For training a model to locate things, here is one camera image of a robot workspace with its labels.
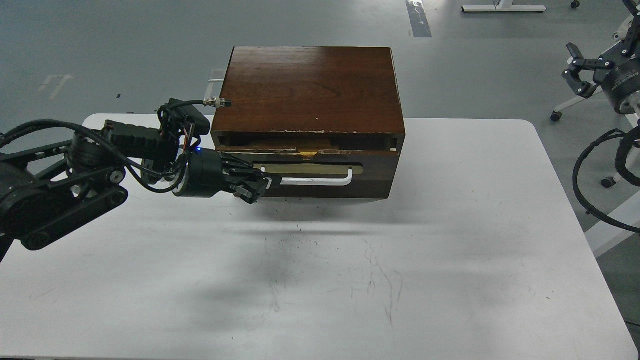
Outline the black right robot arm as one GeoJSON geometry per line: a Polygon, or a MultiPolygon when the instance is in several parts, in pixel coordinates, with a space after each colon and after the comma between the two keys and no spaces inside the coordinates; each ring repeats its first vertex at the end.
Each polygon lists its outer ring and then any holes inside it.
{"type": "MultiPolygon", "coordinates": [[[[640,18],[637,0],[624,0],[622,4],[631,16],[631,22],[626,26],[626,34],[595,59],[584,57],[576,44],[567,43],[566,48],[570,54],[570,62],[563,70],[562,77],[574,94],[585,100],[594,95],[596,88],[600,87],[614,111],[619,115],[628,116],[639,114],[640,18]]],[[[614,158],[615,171],[627,183],[638,187],[639,177],[630,171],[627,159],[632,150],[639,148],[639,134],[639,126],[635,126],[627,132],[612,129],[602,134],[579,155],[572,173],[574,196],[588,214],[595,216],[603,223],[635,234],[639,232],[638,227],[610,217],[583,196],[579,188],[579,171],[593,150],[605,142],[618,140],[614,158]]]]}

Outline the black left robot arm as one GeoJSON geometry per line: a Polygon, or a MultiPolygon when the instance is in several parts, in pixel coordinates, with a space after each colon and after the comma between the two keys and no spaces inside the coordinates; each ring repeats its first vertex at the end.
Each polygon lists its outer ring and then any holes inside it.
{"type": "Polygon", "coordinates": [[[35,132],[73,130],[73,139],[1,155],[1,255],[14,240],[37,251],[123,205],[126,173],[147,191],[211,198],[219,192],[253,204],[282,178],[202,148],[210,121],[197,105],[230,100],[175,98],[157,110],[158,129],[106,120],[100,130],[58,120],[28,121],[1,135],[5,147],[35,132]]]}

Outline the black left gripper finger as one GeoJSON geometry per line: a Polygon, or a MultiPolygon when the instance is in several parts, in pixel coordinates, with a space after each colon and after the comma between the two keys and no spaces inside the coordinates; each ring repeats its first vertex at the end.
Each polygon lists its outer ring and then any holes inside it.
{"type": "Polygon", "coordinates": [[[252,186],[268,186],[268,179],[262,171],[254,168],[250,162],[221,153],[221,187],[240,186],[243,183],[253,183],[252,186]]]}
{"type": "Polygon", "coordinates": [[[251,205],[262,198],[267,189],[267,181],[242,181],[240,183],[231,183],[228,186],[231,194],[236,198],[242,199],[245,203],[251,205]]]}

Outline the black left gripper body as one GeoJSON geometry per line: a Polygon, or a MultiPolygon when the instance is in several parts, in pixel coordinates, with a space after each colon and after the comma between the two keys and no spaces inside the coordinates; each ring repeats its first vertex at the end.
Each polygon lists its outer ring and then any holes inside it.
{"type": "Polygon", "coordinates": [[[202,148],[190,153],[189,164],[173,194],[179,198],[212,198],[219,192],[231,194],[227,186],[220,186],[222,178],[221,153],[202,148]]]}

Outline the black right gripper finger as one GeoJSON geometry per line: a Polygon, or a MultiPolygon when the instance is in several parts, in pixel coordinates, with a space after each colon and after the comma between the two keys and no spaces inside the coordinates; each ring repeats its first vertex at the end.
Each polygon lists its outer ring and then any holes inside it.
{"type": "Polygon", "coordinates": [[[597,59],[585,58],[578,46],[571,42],[567,43],[566,48],[571,60],[567,69],[563,71],[562,77],[575,95],[581,98],[590,98],[601,86],[606,75],[613,70],[615,62],[603,55],[597,59]],[[592,72],[592,81],[582,79],[580,76],[582,72],[592,72]]]}
{"type": "Polygon", "coordinates": [[[626,7],[630,14],[627,19],[622,21],[617,31],[613,34],[615,41],[612,48],[621,46],[622,50],[635,51],[639,46],[640,30],[639,30],[639,1],[638,0],[622,0],[622,4],[626,7]]]}

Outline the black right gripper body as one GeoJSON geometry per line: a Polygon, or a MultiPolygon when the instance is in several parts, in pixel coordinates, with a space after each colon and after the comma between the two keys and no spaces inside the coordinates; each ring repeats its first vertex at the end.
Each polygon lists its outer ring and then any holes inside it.
{"type": "Polygon", "coordinates": [[[601,81],[601,88],[614,111],[623,116],[638,114],[640,62],[637,55],[629,58],[601,57],[610,63],[610,69],[601,81]]]}

